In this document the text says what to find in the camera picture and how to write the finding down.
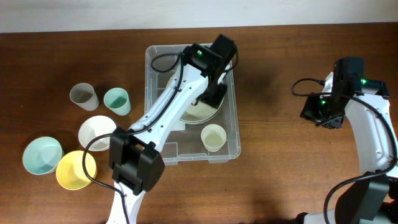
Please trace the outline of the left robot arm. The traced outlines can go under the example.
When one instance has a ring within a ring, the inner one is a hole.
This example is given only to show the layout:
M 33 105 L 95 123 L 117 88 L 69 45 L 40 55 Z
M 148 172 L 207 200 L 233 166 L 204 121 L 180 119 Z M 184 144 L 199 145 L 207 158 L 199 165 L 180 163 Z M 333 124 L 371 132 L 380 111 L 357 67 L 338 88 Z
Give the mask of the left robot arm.
M 219 107 L 228 87 L 221 79 L 237 57 L 234 41 L 219 35 L 209 46 L 192 44 L 179 53 L 174 81 L 128 130 L 110 137 L 109 168 L 114 200 L 108 223 L 135 223 L 144 194 L 159 181 L 165 164 L 160 155 L 172 127 L 187 108 L 201 101 Z

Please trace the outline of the cream plate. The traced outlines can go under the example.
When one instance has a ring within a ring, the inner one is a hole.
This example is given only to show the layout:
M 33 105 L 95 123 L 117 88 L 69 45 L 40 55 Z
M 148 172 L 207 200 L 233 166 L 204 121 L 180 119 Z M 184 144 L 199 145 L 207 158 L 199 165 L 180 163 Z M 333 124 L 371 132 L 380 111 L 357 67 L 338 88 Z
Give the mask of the cream plate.
M 196 105 L 190 104 L 180 118 L 180 121 L 186 124 L 200 124 L 204 123 L 217 115 L 222 107 L 224 100 L 221 104 L 214 108 L 208 104 L 199 101 Z

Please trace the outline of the mint green cup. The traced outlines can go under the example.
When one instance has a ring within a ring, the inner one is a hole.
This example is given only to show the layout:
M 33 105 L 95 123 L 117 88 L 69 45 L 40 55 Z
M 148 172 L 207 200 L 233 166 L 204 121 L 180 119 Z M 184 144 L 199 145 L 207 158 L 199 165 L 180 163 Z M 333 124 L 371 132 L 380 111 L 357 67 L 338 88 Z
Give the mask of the mint green cup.
M 119 116 L 127 115 L 131 110 L 129 95 L 123 88 L 112 88 L 104 95 L 104 104 Z

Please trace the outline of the white small bowl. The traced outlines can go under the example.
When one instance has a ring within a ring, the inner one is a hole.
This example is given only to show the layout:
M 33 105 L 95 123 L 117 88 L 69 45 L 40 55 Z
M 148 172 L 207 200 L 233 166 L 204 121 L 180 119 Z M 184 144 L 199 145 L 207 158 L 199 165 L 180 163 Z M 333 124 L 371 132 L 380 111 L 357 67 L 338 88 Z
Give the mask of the white small bowl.
M 87 119 L 80 127 L 78 140 L 85 148 L 88 143 L 103 134 L 112 133 L 116 129 L 116 123 L 107 116 L 93 116 Z M 90 151 L 105 151 L 109 149 L 109 138 L 95 141 L 89 148 Z

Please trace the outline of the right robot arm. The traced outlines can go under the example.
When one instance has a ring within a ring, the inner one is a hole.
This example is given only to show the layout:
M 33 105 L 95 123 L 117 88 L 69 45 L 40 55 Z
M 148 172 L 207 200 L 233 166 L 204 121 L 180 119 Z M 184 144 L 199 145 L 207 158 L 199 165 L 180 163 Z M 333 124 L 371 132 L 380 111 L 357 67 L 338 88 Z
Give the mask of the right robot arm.
M 296 223 L 397 223 L 397 138 L 384 82 L 364 77 L 364 60 L 334 63 L 320 93 L 309 93 L 301 118 L 328 129 L 347 119 L 354 133 L 360 175 L 334 186 L 320 213 L 301 213 Z

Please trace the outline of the yellow small bowl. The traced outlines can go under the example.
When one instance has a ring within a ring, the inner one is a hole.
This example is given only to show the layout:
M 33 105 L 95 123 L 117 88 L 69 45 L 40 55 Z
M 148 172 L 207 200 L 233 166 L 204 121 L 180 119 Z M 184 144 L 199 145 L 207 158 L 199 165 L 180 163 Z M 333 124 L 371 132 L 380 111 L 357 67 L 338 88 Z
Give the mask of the yellow small bowl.
M 57 182 L 67 190 L 80 190 L 91 184 L 83 171 L 84 151 L 72 151 L 62 157 L 56 168 Z

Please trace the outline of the mint green small bowl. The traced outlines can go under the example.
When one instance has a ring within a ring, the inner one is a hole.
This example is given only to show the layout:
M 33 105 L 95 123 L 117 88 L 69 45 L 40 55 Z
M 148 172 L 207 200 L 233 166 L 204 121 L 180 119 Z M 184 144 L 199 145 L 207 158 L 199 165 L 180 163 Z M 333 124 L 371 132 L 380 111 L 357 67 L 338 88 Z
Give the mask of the mint green small bowl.
M 29 143 L 24 150 L 22 163 L 29 173 L 45 175 L 55 172 L 63 156 L 61 144 L 55 138 L 44 136 Z

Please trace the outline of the grey cup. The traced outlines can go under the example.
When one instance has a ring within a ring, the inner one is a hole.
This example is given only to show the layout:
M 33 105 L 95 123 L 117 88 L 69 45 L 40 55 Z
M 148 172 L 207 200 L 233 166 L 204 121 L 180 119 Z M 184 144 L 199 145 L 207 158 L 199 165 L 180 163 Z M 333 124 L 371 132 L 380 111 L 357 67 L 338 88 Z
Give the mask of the grey cup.
M 89 83 L 78 83 L 70 90 L 71 101 L 87 111 L 93 111 L 99 106 L 95 89 Z

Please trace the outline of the cream cup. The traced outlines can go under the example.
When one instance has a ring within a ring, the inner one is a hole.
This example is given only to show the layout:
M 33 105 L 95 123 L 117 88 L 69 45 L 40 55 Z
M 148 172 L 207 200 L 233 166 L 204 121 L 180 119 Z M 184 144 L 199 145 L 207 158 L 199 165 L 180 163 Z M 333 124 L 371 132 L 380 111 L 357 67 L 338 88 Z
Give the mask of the cream cup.
M 226 142 L 226 131 L 218 124 L 209 124 L 201 131 L 204 147 L 210 152 L 217 152 Z

